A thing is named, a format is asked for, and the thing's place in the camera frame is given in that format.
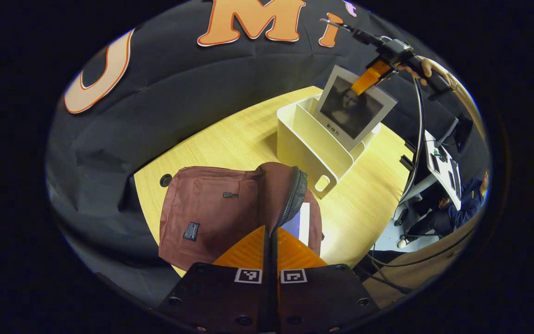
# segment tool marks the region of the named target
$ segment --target framed photo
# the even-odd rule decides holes
[[[358,78],[335,65],[314,110],[314,118],[348,152],[364,140],[397,104],[394,97],[376,86],[356,95],[350,88]]]

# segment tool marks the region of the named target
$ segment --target table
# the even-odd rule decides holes
[[[430,175],[428,175],[426,178],[418,182],[418,184],[414,185],[411,190],[409,190],[409,193],[401,203],[405,203],[407,199],[412,198],[413,196],[423,192],[425,189],[427,189],[429,186],[434,184],[435,182],[439,182],[442,184],[442,187],[446,190],[447,194],[451,198],[451,201],[454,203],[454,207],[456,207],[457,210],[460,210],[460,199],[458,198],[456,194],[456,189],[452,187],[451,185],[451,177],[449,176],[449,171],[452,173],[452,165],[451,165],[451,155],[446,152],[446,162],[442,162],[440,159],[437,159],[438,161],[438,167],[439,172],[434,169],[434,162],[432,161],[432,153],[434,150],[436,150],[436,147],[434,146],[434,142],[436,139],[434,136],[432,136],[428,131],[424,130],[424,139],[426,142],[424,142],[426,150],[422,152],[422,154],[425,153],[426,158],[426,166],[428,166],[428,170],[430,170]],[[454,178],[458,178],[458,184],[461,183],[460,179],[460,169],[457,165],[457,175],[454,175]]]
[[[141,208],[156,243],[168,189],[159,184],[164,174],[191,166],[254,171],[263,162],[279,161],[277,110],[320,93],[317,87],[307,87],[255,104],[189,137],[135,173]],[[325,199],[317,197],[324,233],[320,256],[325,262],[352,268],[378,239],[407,183],[409,171],[400,162],[402,155],[411,155],[405,140],[382,125],[343,180]]]

